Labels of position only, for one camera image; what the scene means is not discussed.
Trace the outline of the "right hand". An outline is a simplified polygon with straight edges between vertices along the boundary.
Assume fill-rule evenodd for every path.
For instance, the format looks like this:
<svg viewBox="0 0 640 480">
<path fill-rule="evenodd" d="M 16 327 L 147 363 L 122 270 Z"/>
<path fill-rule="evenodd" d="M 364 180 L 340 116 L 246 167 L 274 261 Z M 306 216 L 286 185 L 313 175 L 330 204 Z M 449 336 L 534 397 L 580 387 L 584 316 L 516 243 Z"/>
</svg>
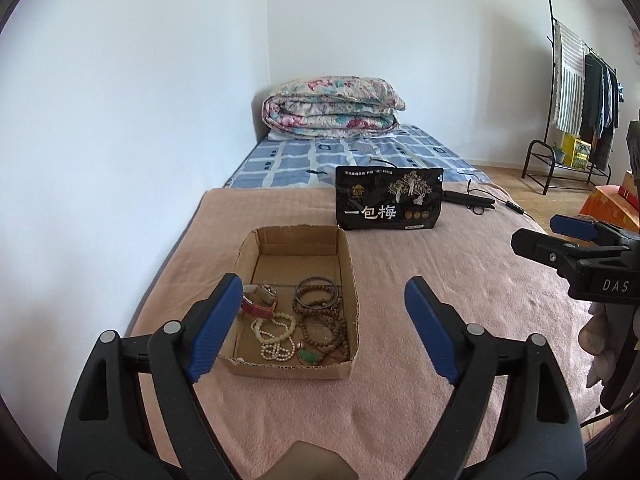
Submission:
<svg viewBox="0 0 640 480">
<path fill-rule="evenodd" d="M 589 314 L 578 334 L 592 356 L 587 387 L 601 384 L 600 404 L 611 411 L 639 390 L 639 308 L 594 302 Z"/>
</svg>

